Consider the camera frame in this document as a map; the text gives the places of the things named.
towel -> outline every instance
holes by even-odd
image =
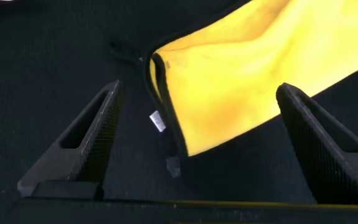
[[[358,0],[238,2],[145,61],[166,125],[194,156],[278,115],[283,82],[313,96],[358,71]]]

yellow fabric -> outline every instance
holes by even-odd
[[[283,82],[313,96],[357,71],[358,0],[253,0],[155,53],[192,156],[278,115]]]

black background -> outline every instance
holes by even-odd
[[[126,100],[104,183],[107,198],[313,203],[280,117],[185,161],[171,178],[169,133],[142,74],[112,57],[111,40],[138,52],[235,0],[15,0],[0,2],[0,223],[17,181],[105,84]],[[315,99],[358,135],[358,73]]]

black mat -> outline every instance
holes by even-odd
[[[281,118],[185,161],[171,178],[172,143],[139,70],[108,54],[110,40],[142,51],[232,0],[15,0],[0,3],[0,223],[16,183],[93,95],[121,79],[126,103],[104,188],[108,198],[313,203]],[[316,97],[358,134],[358,74]]]

fabric tag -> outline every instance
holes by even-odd
[[[161,119],[160,113],[158,111],[154,111],[150,115],[150,119],[153,121],[155,127],[158,129],[158,131],[163,132],[165,130],[165,124]]]

